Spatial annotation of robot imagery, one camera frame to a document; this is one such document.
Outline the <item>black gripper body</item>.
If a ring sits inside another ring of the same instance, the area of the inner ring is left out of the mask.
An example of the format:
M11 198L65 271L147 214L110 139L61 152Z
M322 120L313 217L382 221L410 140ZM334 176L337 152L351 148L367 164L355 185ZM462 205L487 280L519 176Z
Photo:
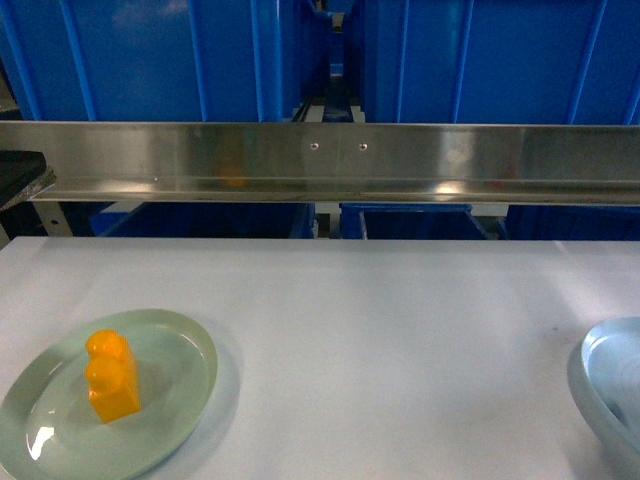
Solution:
M31 200L55 184L55 173L42 152L1 151L1 210Z

